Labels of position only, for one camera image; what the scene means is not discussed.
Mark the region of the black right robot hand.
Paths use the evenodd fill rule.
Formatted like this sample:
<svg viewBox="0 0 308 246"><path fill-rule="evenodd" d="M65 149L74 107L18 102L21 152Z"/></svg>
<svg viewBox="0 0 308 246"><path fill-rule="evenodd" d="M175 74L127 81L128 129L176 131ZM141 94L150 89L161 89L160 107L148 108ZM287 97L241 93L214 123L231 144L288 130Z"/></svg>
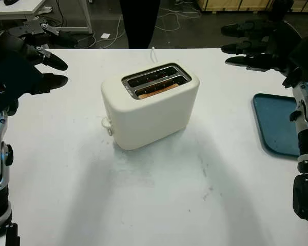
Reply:
<svg viewBox="0 0 308 246"><path fill-rule="evenodd" d="M233 55L225 61L228 65L261 72L273 69L284 76L295 68L288 55L300 43L301 36L288 22L247 20L223 26L221 33L245 38L241 42L221 47L223 53Z"/></svg>

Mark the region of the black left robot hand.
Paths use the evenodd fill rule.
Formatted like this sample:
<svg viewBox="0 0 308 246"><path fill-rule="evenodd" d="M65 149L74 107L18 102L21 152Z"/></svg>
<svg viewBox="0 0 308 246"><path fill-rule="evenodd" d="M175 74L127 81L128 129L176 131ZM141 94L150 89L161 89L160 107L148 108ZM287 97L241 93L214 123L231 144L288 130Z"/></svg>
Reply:
<svg viewBox="0 0 308 246"><path fill-rule="evenodd" d="M0 31L0 110L25 93L49 93L67 83L63 75L41 73L36 68L39 64L61 71L68 68L62 59L43 48L46 43L73 47L77 41L44 19Z"/></svg>

